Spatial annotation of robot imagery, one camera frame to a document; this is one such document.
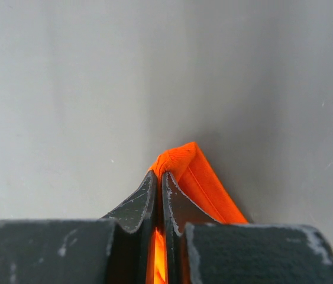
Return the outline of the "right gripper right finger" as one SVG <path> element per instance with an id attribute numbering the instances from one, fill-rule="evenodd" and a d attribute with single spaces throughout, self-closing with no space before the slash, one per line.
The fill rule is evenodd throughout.
<path id="1" fill-rule="evenodd" d="M 333 283 L 333 251 L 316 228 L 221 224 L 170 172 L 161 191 L 169 283 Z"/>

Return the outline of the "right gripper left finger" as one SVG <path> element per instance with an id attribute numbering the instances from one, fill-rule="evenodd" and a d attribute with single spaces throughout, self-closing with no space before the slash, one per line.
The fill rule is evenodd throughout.
<path id="1" fill-rule="evenodd" d="M 152 283 L 157 178 L 100 219 L 0 220 L 0 283 Z"/>

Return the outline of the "orange t shirt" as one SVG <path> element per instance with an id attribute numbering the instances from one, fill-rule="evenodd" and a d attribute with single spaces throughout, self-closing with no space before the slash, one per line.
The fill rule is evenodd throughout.
<path id="1" fill-rule="evenodd" d="M 151 256 L 152 280 L 147 283 L 167 283 L 167 253 L 164 237 L 161 178 L 171 172 L 183 193 L 198 207 L 220 223 L 246 223 L 245 216 L 231 199 L 215 171 L 196 142 L 166 150 L 150 166 L 157 177 L 156 226 L 153 230 Z"/>

